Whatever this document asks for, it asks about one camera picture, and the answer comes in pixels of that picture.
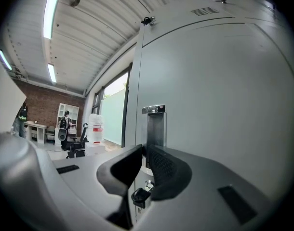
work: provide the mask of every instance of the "white bookshelf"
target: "white bookshelf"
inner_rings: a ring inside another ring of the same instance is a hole
[[[55,143],[60,144],[60,141],[58,139],[58,131],[59,131],[59,122],[61,118],[65,115],[65,111],[69,111],[69,118],[70,122],[74,124],[74,127],[71,127],[69,129],[69,134],[71,135],[77,135],[76,134],[76,129],[77,129],[77,124],[78,124],[78,117],[79,117],[79,108],[76,106],[68,105],[65,103],[60,103],[59,104],[59,109],[58,109],[58,114],[57,114],[57,122],[56,122],[56,129],[55,129]]]

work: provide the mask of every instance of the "backpack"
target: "backpack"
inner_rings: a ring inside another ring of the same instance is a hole
[[[59,128],[67,129],[68,127],[68,119],[66,117],[62,117],[60,120]]]
[[[18,119],[21,120],[21,121],[27,121],[27,105],[22,106],[21,110],[20,110],[20,113],[18,115]]]

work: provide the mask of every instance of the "white desk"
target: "white desk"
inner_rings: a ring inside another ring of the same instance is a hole
[[[27,125],[26,128],[26,139],[31,140],[31,127],[37,128],[37,140],[38,143],[44,144],[45,143],[45,130],[47,128],[46,125],[41,124],[34,124],[33,121],[26,121],[25,125]]]

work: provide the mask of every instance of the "sky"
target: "sky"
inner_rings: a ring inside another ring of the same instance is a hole
[[[116,79],[112,84],[105,88],[104,95],[113,95],[116,92],[124,89],[124,82],[127,82],[128,73],[121,76],[119,79]]]

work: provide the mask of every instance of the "chair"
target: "chair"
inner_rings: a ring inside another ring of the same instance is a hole
[[[85,143],[88,142],[87,137],[85,136],[88,124],[84,123],[83,133],[80,137],[80,142],[73,142],[70,144],[70,151],[68,152],[67,158],[81,157],[85,156]]]
[[[55,144],[55,127],[54,126],[49,126],[46,129],[45,136],[46,136],[46,140],[48,140],[47,136],[53,136],[53,144]]]

